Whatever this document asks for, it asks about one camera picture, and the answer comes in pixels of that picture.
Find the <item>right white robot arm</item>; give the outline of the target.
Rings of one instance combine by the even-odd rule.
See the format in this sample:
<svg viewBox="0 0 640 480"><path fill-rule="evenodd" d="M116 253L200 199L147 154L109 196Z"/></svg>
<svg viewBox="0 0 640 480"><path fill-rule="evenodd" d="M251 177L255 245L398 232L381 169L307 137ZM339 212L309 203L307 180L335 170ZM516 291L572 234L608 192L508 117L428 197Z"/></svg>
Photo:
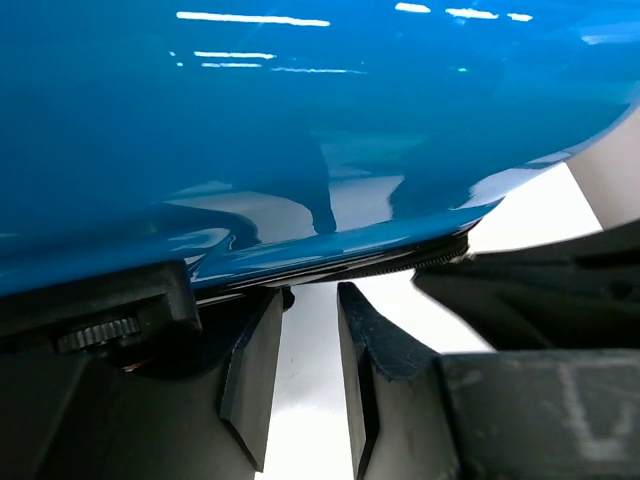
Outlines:
<svg viewBox="0 0 640 480"><path fill-rule="evenodd" d="M497 350L639 346L639 223L421 269L414 286Z"/></svg>

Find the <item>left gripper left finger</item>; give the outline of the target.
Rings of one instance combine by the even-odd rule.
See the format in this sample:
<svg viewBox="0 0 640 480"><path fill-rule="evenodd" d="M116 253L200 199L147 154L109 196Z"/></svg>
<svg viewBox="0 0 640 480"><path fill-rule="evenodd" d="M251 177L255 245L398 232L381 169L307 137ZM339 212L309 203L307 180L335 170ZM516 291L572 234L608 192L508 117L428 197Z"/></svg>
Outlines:
<svg viewBox="0 0 640 480"><path fill-rule="evenodd" d="M1 359L5 479L250 479L271 418L283 295L203 309L203 333L126 372L88 355Z"/></svg>

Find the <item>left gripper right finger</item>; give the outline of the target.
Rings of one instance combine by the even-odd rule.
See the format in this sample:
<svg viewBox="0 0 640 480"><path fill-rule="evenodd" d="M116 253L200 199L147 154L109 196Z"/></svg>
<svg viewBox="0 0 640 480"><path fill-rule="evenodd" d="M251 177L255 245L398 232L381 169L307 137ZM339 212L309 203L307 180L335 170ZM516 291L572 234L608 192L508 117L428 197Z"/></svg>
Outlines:
<svg viewBox="0 0 640 480"><path fill-rule="evenodd" d="M441 354L337 288L358 479L635 479L639 354Z"/></svg>

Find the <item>blue kids suitcase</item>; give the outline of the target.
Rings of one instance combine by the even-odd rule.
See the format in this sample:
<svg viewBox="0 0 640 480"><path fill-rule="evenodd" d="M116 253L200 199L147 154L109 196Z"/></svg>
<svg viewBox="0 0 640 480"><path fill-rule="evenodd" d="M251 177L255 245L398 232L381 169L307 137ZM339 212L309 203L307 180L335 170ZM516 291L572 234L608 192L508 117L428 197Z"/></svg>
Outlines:
<svg viewBox="0 0 640 480"><path fill-rule="evenodd" d="M198 297L450 257L639 105L635 1L5 1L1 351L79 287Z"/></svg>

